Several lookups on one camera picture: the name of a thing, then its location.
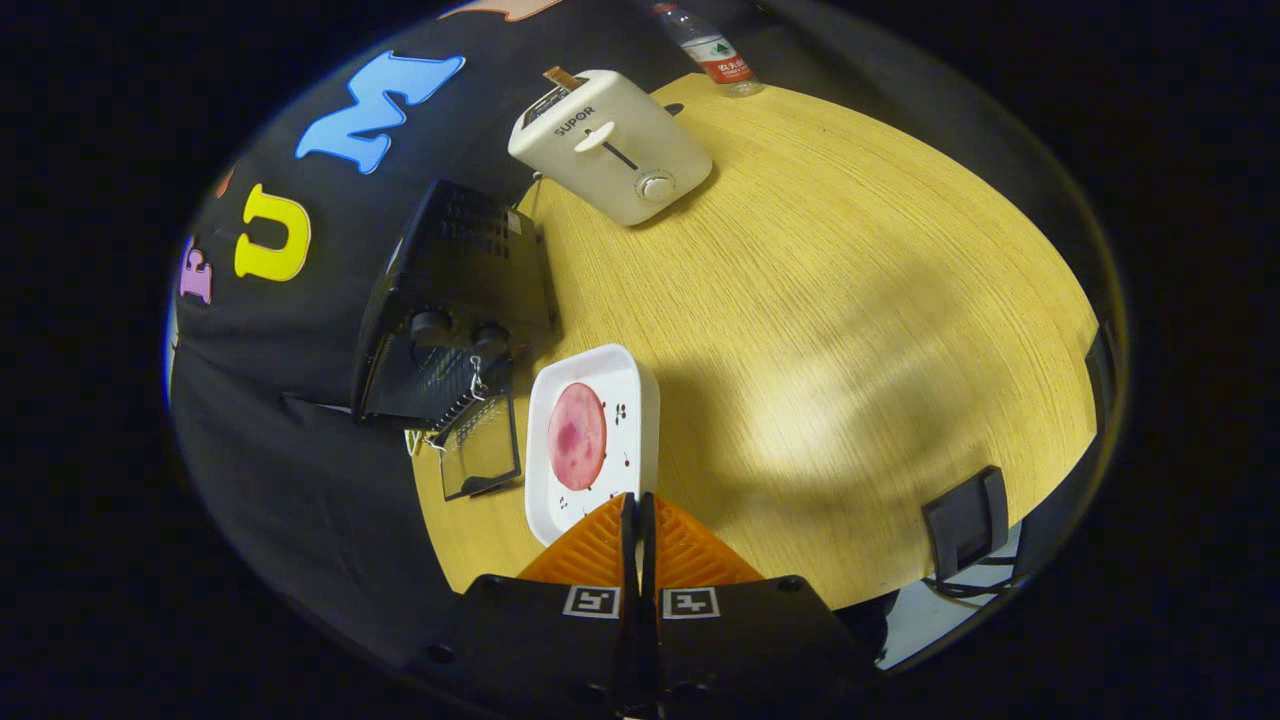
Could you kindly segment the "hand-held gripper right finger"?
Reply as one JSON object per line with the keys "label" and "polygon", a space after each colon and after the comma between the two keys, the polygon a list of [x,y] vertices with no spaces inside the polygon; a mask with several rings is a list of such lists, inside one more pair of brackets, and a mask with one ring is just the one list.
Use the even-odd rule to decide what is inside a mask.
{"label": "hand-held gripper right finger", "polygon": [[765,577],[673,502],[640,502],[640,689],[657,716],[837,716],[882,678],[805,578]]}

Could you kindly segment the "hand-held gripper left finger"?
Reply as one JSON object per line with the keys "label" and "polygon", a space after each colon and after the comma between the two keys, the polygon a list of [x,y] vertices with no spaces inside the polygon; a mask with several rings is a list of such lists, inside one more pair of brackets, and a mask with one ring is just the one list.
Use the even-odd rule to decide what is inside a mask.
{"label": "hand-held gripper left finger", "polygon": [[407,666],[479,716],[620,716],[639,600],[631,493],[518,575],[483,574]]}

